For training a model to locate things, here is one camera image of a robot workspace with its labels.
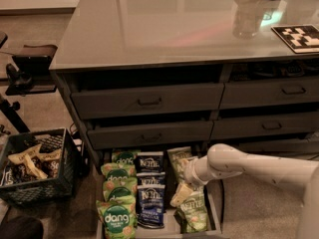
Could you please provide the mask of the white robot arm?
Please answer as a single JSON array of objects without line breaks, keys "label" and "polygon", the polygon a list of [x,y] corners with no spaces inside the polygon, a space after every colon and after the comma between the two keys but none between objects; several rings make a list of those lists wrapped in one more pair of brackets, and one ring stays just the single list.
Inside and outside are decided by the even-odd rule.
[{"label": "white robot arm", "polygon": [[185,164],[184,182],[170,204],[180,206],[199,187],[212,180],[248,174],[272,185],[292,190],[303,200],[296,239],[318,239],[319,235],[319,163],[243,152],[233,146],[214,144],[204,157]]}]

